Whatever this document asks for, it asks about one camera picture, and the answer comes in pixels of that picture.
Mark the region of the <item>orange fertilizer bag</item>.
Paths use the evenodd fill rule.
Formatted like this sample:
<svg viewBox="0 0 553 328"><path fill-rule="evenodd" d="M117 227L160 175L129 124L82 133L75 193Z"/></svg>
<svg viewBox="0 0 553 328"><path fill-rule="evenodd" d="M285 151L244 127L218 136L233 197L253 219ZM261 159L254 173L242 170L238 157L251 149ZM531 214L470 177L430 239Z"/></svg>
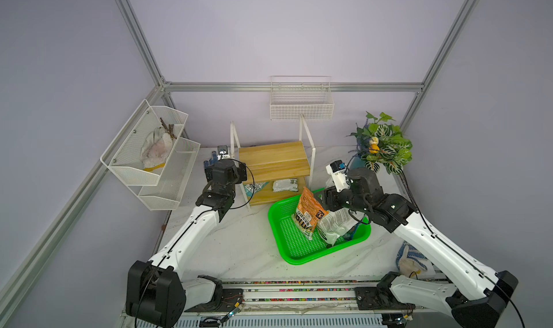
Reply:
<svg viewBox="0 0 553 328"><path fill-rule="evenodd" d="M308 188L303 188L295 212L291 215L300 233L308 240L313 239L318 222L328 215L328 211L317 201Z"/></svg>

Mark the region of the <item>teal white fertilizer bag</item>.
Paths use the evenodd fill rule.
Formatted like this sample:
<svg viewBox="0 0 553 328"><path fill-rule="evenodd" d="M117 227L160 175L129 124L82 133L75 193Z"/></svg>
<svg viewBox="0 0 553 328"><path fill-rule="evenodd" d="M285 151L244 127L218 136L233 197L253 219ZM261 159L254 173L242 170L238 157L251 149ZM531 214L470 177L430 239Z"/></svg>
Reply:
<svg viewBox="0 0 553 328"><path fill-rule="evenodd" d="M255 182L252 184L244 185L243 187L244 187L246 196L250 198L256 193L258 193L259 191L263 190L267 184L268 182Z"/></svg>

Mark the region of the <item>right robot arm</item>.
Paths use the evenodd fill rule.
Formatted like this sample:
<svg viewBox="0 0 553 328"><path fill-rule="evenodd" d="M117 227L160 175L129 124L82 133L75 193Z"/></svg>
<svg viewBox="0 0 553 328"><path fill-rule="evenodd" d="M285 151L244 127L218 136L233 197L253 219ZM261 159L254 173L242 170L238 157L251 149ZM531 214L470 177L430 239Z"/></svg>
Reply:
<svg viewBox="0 0 553 328"><path fill-rule="evenodd" d="M497 272L476 260L434 227L405 197L385 193L377 175L365 167L327 165L333 185L321 192L327 211L345 208L414 246L449 279L449 283L411 280L388 273L378 284L397 302L414 304L453 318L461 327L495 327L518 286L507 270Z"/></svg>

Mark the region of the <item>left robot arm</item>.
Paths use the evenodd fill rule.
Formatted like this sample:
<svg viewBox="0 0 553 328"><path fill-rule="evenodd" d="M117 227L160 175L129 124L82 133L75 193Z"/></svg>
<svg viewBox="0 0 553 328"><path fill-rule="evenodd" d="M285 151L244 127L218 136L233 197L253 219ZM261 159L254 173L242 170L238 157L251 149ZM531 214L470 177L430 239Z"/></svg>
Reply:
<svg viewBox="0 0 553 328"><path fill-rule="evenodd" d="M246 164L231 158L219 159L204 172L207 185L188 220L159 252L145 262L136 261L128 271L125 312L135 321L173 327L189 309L216 310L222 305L220 280L182 277L190 257L233 207L236 185L253 175Z"/></svg>

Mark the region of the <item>green blue fertilizer bag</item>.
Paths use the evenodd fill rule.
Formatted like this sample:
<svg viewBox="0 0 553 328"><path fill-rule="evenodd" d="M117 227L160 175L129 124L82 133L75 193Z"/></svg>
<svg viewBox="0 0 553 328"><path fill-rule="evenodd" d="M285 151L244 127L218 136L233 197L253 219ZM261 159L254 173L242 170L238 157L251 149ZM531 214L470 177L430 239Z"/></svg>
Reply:
<svg viewBox="0 0 553 328"><path fill-rule="evenodd" d="M364 217L361 220L361 223L356 224L347 233L344 235L344 239L348 242L350 241L359 241L362 242L367 240L371 234L372 228L370 220L367 217Z"/></svg>

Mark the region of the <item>white printed fertilizer bag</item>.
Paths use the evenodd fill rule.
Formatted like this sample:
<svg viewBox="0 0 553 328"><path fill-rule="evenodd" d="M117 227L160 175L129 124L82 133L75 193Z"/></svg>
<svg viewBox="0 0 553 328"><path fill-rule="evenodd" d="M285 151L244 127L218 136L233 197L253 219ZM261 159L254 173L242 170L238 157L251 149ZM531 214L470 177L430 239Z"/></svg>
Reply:
<svg viewBox="0 0 553 328"><path fill-rule="evenodd" d="M329 211L317 224L317 231L327 247L333 247L340 237L350 233L359 222L350 216L347 208Z"/></svg>

